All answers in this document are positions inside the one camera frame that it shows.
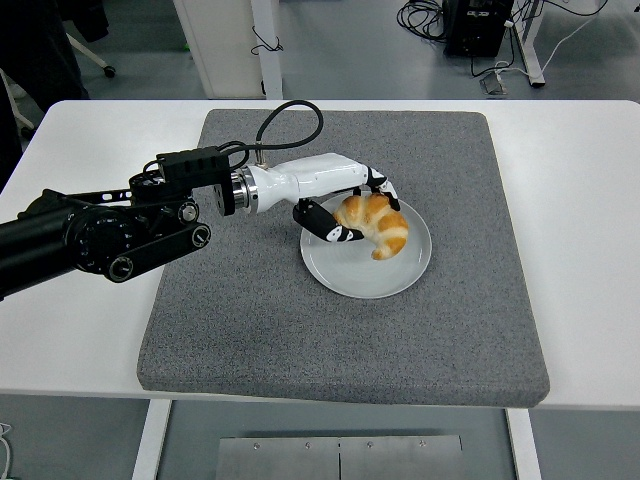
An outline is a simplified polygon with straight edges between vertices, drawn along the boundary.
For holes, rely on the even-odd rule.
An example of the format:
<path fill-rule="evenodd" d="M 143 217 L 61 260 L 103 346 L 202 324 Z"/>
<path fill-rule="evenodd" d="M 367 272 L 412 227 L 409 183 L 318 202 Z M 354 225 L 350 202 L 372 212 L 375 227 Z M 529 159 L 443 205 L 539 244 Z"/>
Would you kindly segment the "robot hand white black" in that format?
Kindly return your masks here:
<path fill-rule="evenodd" d="M 400 209 L 396 191 L 386 176 L 336 153 L 292 160 L 271 168 L 243 167 L 240 176 L 246 187 L 244 208 L 248 212 L 265 212 L 286 200 L 295 205 L 294 220 L 327 242 L 357 241 L 363 234 L 339 225 L 332 213 L 314 201 L 316 197 L 367 186 L 385 195 L 393 210 Z"/>

